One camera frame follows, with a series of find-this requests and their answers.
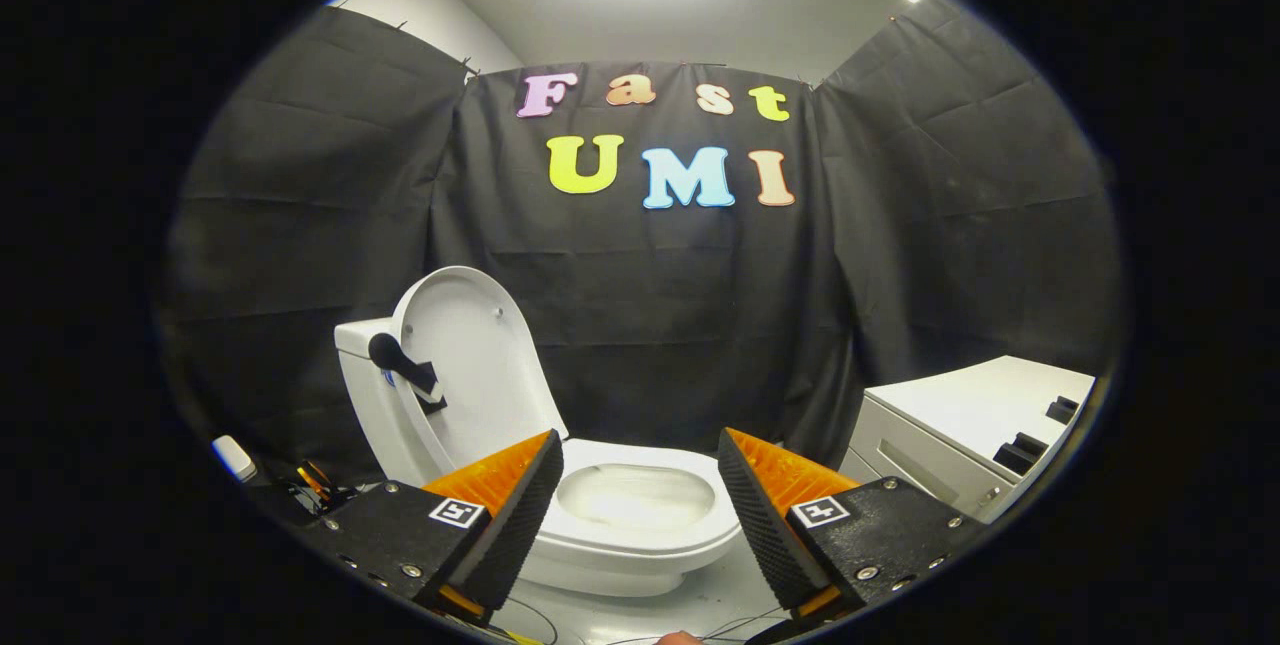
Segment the toilet flush handle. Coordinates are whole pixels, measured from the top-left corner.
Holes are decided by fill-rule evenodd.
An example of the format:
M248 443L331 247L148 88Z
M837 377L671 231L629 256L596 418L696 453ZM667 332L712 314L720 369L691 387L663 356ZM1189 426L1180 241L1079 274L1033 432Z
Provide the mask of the toilet flush handle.
M426 413L433 413L435 411L443 410L445 407L444 395L440 393L440 381L435 378L435 369L431 363L415 363L408 360L404 351L393 335L387 334L387 331L379 331L369 340L369 358L374 363L397 375L402 376L404 380L410 381L410 385L415 386L417 398L421 401L425 398L424 411Z

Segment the black curtain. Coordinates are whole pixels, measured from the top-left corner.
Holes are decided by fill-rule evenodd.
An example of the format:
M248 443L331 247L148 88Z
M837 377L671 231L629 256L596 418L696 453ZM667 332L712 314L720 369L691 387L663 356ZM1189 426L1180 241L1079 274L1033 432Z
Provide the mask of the black curtain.
M547 116L517 116L526 77L577 83ZM617 77L652 81L655 99L612 106ZM728 90L731 115L705 113L699 84ZM756 111L772 86L786 122ZM851 308L832 257L829 198L813 99L799 81L675 63L530 67L471 81L454 113L431 203L430 267L468 265L502 282L529 320L575 436L712 452L741 427L838 463L861 399ZM548 139L621 134L616 180L590 195L557 189ZM727 148L728 207L645 209L646 148L689 166ZM753 150L782 152L795 203L758 202Z
M545 116L526 77L572 72ZM616 77L653 102L612 106ZM719 427L836 465L864 384L1018 354L1100 372L1121 262L1103 168L1004 38L924 0L817 90L727 67L596 61L475 77L326 8L237 90L173 232L170 352L230 433L335 477L378 467L338 322L468 265L511 291L576 436L710 452ZM699 107L718 84L731 115ZM769 86L785 122L749 90ZM616 180L557 189L548 139L620 134ZM727 148L735 202L645 209L644 150ZM753 150L795 195L758 202Z
M387 316L422 275L463 76L411 35L325 8L229 97L180 195L164 303L205 435L330 477L380 472L333 328Z
M922 0L814 95L868 384L998 354L1105 370L1124 285L1105 166L1005 38Z

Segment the white cabinet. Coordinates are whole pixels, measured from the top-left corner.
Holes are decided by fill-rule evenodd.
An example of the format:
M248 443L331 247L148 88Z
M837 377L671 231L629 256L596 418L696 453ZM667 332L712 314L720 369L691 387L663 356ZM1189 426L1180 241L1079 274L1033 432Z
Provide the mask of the white cabinet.
M1060 395L1083 403L1093 378L1002 357L933 378L868 386L840 472L859 482L901 477L982 522L1036 480L1079 417L1047 416ZM1001 445L1032 436L1046 450L1027 472L996 462Z

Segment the yellow letter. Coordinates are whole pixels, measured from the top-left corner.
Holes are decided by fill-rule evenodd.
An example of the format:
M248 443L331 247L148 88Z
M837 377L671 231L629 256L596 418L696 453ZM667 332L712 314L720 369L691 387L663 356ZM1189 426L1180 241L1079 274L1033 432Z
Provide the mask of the yellow letter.
M604 95L608 104L653 102L658 93L653 92L653 81L645 76L614 77L609 83L609 93Z
M694 92L698 93L698 106L708 113L730 115L733 111L733 104L728 102L728 90L718 84L699 84Z
M788 206L796 202L795 195L787 189L787 180L782 179L782 154L778 150L751 150L746 157L755 163L755 170L760 174L760 197L756 202L762 206Z
M584 139L576 134L563 134L547 141L547 147L552 150L552 184L563 193L599 193L600 189L612 186L614 177L618 175L621 134L596 134L591 138L591 143L600 148L600 168L595 175L577 174L577 148L582 142Z
M778 102L787 102L787 97L774 92L772 84L759 86L759 88L749 90L746 93L755 99L755 109L759 109L760 115L768 116L769 120L782 122L791 116L791 113L778 109Z

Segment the orange gripper pad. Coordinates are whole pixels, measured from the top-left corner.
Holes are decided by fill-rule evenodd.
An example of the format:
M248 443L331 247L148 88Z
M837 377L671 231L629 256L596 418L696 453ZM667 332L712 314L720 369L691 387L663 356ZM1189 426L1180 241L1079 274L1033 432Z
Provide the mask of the orange gripper pad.
M534 456L541 449L543 443L554 430L548 430L529 440L521 440L506 450L476 461L467 467L439 477L422 486L428 493L435 493L445 498L457 498L467 503L477 503L489 509L493 517L502 512L507 498L516 489L525 470L532 462Z
M759 436L748 435L732 427L724 427L724 430L733 439L737 449L742 452L746 462L751 466L751 472L755 474L755 479L783 520L786 520L791 506L852 490L859 485L832 468L822 467L810 459L783 450L772 443L760 440Z

